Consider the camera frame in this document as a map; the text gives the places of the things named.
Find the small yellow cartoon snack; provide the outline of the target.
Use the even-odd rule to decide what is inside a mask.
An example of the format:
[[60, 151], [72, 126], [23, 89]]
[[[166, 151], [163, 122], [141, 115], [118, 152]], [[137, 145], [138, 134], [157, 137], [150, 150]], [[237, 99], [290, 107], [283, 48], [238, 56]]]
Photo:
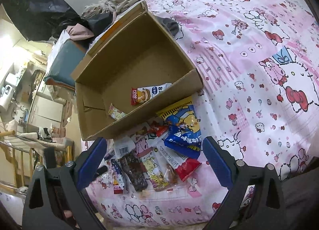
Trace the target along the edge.
[[119, 109], [117, 109], [112, 103], [110, 104], [109, 110], [108, 110], [108, 115], [118, 121], [121, 120], [122, 118], [124, 118], [127, 114], [120, 111]]

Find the red white rice cake snack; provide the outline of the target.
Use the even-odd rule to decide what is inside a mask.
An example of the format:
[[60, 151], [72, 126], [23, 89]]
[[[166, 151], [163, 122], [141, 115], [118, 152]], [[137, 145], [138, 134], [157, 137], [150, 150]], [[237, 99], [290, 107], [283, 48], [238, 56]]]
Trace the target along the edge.
[[172, 83], [131, 89], [131, 105], [143, 104], [168, 89]]

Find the blue white bar snack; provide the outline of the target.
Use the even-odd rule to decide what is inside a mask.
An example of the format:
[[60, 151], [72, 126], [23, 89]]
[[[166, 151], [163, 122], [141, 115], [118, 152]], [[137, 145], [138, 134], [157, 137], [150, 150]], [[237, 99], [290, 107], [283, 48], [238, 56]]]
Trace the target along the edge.
[[126, 194], [126, 181], [116, 159], [111, 160], [114, 194]]

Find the small red candy wrapper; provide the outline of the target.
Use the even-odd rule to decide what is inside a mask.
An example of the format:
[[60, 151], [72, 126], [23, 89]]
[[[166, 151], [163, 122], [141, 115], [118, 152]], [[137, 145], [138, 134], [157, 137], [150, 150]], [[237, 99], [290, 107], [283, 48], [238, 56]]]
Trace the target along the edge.
[[153, 121], [150, 125], [149, 133], [155, 134], [157, 137], [160, 137], [168, 131], [169, 127], [167, 125], [161, 125], [158, 122]]

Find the pink cloth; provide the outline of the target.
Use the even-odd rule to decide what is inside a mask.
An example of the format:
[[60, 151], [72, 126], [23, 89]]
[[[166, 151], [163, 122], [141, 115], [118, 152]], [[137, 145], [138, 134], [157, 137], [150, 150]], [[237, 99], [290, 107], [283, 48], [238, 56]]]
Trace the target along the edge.
[[74, 26], [67, 26], [66, 31], [73, 41], [82, 41], [94, 37], [92, 31], [90, 31], [89, 29], [87, 29], [79, 23], [77, 23]]

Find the yellow cartoon biscuit packet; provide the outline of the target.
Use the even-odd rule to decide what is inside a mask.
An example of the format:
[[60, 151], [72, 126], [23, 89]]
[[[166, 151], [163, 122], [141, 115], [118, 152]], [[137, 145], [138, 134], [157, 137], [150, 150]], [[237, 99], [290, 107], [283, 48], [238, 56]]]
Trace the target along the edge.
[[155, 191], [164, 190], [169, 183], [164, 178], [164, 174], [160, 169], [160, 165], [155, 156], [155, 151], [153, 148], [150, 148], [147, 154], [141, 158], [141, 162], [146, 170], [153, 189]]

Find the dark sock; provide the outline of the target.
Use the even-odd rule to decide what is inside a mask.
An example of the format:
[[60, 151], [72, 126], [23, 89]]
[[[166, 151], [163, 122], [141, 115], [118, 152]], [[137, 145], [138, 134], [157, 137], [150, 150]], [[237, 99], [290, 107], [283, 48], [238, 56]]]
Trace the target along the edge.
[[179, 32], [179, 25], [176, 21], [169, 18], [156, 17], [157, 21], [163, 26], [163, 28], [170, 33], [172, 37], [175, 37]]

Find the brown cardboard box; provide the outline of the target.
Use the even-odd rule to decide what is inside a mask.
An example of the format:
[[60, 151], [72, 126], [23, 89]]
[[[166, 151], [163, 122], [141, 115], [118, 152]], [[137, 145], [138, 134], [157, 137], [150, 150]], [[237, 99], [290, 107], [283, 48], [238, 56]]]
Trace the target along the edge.
[[[115, 138], [168, 105], [202, 89], [186, 53], [140, 2], [116, 21], [72, 72], [83, 140]], [[131, 89], [172, 83], [151, 100], [131, 105]], [[110, 104], [127, 115], [114, 120]]]

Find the teal cushion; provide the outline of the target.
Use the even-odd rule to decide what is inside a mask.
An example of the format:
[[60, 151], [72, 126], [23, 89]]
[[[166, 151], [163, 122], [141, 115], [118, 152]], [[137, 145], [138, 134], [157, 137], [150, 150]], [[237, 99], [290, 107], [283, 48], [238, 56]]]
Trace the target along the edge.
[[71, 77], [71, 74], [82, 61], [86, 52], [86, 44], [71, 39], [66, 40], [44, 76], [45, 84], [75, 91], [75, 80]]

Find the dark brown jerky packet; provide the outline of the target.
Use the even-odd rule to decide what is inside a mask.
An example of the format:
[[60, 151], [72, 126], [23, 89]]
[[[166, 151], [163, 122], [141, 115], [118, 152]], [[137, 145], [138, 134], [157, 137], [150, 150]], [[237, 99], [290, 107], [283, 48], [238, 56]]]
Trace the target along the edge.
[[132, 153], [119, 159], [124, 173], [128, 176], [136, 192], [142, 192], [148, 186], [140, 160]]

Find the blue yellow tiger snack bag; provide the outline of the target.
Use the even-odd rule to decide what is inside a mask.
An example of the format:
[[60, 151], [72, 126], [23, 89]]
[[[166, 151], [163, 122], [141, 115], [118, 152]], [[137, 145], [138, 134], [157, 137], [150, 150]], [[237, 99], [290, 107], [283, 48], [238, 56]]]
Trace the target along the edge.
[[164, 145], [175, 152], [192, 159], [198, 159], [201, 152], [202, 135], [192, 97], [184, 98], [157, 111], [169, 127]]

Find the white red long snack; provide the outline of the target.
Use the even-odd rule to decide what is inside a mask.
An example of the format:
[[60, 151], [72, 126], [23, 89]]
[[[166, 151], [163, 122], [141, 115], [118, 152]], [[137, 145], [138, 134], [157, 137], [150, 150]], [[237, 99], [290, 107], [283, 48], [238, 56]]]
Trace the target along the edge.
[[197, 159], [182, 155], [172, 148], [165, 146], [164, 141], [168, 138], [169, 132], [164, 132], [154, 142], [154, 151], [162, 159], [162, 163], [169, 165], [182, 182], [185, 182], [200, 166]]

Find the clear packet orange snack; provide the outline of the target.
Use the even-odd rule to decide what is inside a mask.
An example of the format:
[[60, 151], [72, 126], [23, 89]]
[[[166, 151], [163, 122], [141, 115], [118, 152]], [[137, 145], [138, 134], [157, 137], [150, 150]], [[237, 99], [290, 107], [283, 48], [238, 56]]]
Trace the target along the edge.
[[175, 186], [178, 184], [178, 175], [175, 173], [174, 169], [168, 163], [165, 163], [164, 165], [163, 177], [169, 186]]

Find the black plastic bag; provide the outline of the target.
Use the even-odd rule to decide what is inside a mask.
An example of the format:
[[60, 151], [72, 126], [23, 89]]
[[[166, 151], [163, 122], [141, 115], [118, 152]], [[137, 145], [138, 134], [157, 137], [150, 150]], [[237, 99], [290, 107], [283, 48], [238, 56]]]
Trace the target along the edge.
[[58, 38], [67, 26], [86, 26], [64, 0], [3, 0], [4, 9], [15, 27], [28, 41]]

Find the pink cartoon bed sheet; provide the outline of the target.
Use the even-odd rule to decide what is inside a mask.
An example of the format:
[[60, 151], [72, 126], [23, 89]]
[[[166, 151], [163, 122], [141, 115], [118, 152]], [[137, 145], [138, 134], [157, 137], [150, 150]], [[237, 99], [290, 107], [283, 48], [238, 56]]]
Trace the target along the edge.
[[106, 139], [142, 166], [148, 186], [114, 194], [112, 170], [87, 193], [104, 220], [119, 227], [185, 227], [209, 221], [225, 198], [203, 152], [211, 136], [236, 160], [273, 164], [285, 180], [305, 170], [318, 142], [318, 23], [304, 0], [143, 0], [155, 17], [179, 25], [173, 37], [198, 70], [191, 95], [202, 135], [201, 166], [185, 181], [155, 191], [141, 158], [154, 142], [156, 113]]

